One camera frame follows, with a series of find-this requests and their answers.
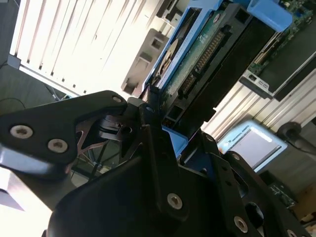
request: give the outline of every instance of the circuit board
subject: circuit board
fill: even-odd
[[[224,19],[224,11],[216,11],[215,14],[206,22],[203,30],[199,34],[197,40],[192,45],[191,49],[185,56],[184,60],[180,64],[179,68],[175,72],[172,81],[170,81],[162,94],[163,101],[166,101],[168,97],[173,95],[185,81],[190,80],[189,73],[198,64],[199,59],[203,57],[205,51],[208,50],[210,42],[215,38],[215,34],[218,31],[218,25]]]
[[[275,33],[249,66],[249,71],[259,76],[289,41],[312,20],[313,11],[306,9],[306,0],[281,1],[280,5],[292,14],[292,24],[281,33]]]

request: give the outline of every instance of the screw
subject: screw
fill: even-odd
[[[238,229],[240,229],[241,232],[247,233],[248,232],[248,226],[246,222],[239,216],[234,217],[234,222],[235,225],[237,226]]]
[[[221,17],[221,14],[217,14],[215,17],[214,17],[214,20],[213,20],[213,23],[216,23],[219,18]]]
[[[289,237],[296,237],[296,234],[291,230],[287,230],[287,234]]]
[[[183,205],[182,200],[178,195],[170,193],[167,196],[167,200],[168,200],[169,205],[172,208],[177,209],[177,210],[180,210],[182,208],[182,205]]]
[[[213,142],[214,141],[214,139],[210,136],[210,135],[206,135],[206,138],[210,141],[210,142]]]
[[[20,139],[27,139],[33,135],[33,130],[25,125],[16,125],[10,129],[13,137]]]
[[[147,106],[146,109],[147,109],[148,111],[152,112],[152,113],[155,112],[155,111],[154,111],[152,108],[150,108],[149,106]]]
[[[233,157],[234,157],[236,160],[240,160],[239,156],[236,155],[236,154],[233,154]]]
[[[55,153],[64,153],[68,149],[68,144],[62,139],[52,139],[48,142],[48,148]]]
[[[112,98],[113,98],[113,100],[114,100],[115,102],[118,102],[118,103],[122,102],[122,100],[119,99],[119,98],[116,97],[116,96],[113,96]]]

